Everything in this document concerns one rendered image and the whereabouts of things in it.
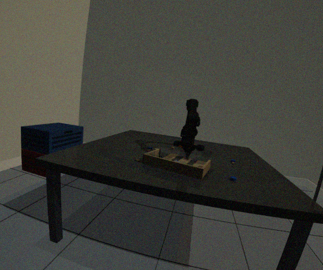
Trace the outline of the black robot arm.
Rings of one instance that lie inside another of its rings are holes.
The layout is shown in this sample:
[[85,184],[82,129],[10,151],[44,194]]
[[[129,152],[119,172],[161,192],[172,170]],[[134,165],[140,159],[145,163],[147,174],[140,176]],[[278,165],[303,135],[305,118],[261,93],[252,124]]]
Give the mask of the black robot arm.
[[[190,137],[195,137],[198,134],[198,130],[196,129],[196,126],[198,127],[200,125],[200,117],[198,112],[196,112],[196,108],[198,107],[198,101],[195,99],[189,99],[187,100],[186,106],[187,106],[187,119],[186,124],[183,126],[183,129],[181,130],[181,146],[183,147],[189,147],[194,144],[194,140],[191,138],[185,138],[186,134],[188,134]],[[182,136],[183,135],[183,136]]]

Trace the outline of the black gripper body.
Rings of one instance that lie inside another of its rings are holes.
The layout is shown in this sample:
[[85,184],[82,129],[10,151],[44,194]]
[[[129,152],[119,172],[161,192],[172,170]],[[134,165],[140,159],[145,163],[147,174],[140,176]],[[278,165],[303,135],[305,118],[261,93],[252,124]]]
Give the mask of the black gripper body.
[[[185,138],[191,138],[194,140],[195,142],[195,137],[190,137],[188,134],[186,134]],[[174,141],[173,143],[174,146],[179,146],[181,145],[181,141]],[[203,145],[192,145],[192,146],[189,146],[190,149],[194,150],[194,149],[197,149],[197,151],[204,151],[204,146]]]

